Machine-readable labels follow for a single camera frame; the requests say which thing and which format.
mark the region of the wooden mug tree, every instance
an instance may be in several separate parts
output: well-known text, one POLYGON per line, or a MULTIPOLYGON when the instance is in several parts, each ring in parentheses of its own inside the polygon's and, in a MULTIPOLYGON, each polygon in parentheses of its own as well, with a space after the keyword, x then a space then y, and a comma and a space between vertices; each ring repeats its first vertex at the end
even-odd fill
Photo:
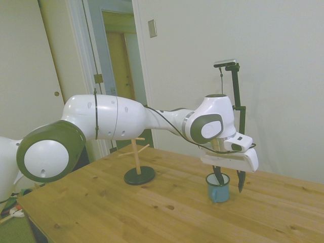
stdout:
POLYGON ((136 167, 132 168, 131 170, 127 171, 124 175, 124 181, 129 185, 142 185, 149 181, 151 181, 155 176, 155 171, 153 168, 148 166, 140 166, 140 160, 138 158, 138 154, 142 152, 145 148, 149 146, 147 144, 145 147, 137 150, 136 140, 145 140, 145 138, 135 138, 131 139, 133 152, 123 153, 120 156, 134 154, 136 167))

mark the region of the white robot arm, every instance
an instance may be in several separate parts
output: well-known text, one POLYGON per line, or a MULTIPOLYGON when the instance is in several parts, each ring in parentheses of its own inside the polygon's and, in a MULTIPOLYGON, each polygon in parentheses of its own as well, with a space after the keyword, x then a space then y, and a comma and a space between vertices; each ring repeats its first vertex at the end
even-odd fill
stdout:
POLYGON ((226 95, 208 95, 196 110, 173 111, 154 110, 116 96, 73 96, 59 121, 22 140, 0 137, 0 211, 19 171, 32 181, 56 181, 72 171, 87 140, 129 140, 145 129, 168 130, 198 145, 205 164, 254 172, 258 158, 253 140, 236 131, 233 108, 226 95))

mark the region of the white cabinet door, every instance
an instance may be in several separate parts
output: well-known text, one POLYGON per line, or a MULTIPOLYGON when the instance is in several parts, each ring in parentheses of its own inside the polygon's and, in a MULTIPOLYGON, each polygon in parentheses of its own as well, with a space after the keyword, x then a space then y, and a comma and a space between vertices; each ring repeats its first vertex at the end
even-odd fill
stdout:
POLYGON ((63 107, 37 0, 0 0, 0 136, 22 139, 63 107))

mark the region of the wooden tabletop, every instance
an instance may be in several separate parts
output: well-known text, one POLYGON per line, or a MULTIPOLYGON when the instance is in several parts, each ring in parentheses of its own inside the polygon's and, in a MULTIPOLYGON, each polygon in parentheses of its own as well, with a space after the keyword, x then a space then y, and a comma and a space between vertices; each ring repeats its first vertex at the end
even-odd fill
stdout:
POLYGON ((236 171, 230 199, 213 204, 199 158, 146 148, 141 166, 156 177, 124 182, 135 167, 127 146, 18 199, 53 242, 324 242, 324 185, 257 171, 242 193, 236 171))

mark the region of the light switch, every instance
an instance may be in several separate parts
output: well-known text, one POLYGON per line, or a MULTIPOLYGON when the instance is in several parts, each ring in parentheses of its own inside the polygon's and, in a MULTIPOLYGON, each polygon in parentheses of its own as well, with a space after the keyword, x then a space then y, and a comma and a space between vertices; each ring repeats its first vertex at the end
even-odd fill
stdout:
POLYGON ((155 20, 152 19, 148 22, 148 30, 150 32, 150 37, 153 38, 153 37, 156 37, 157 34, 156 34, 156 27, 155 27, 155 20))

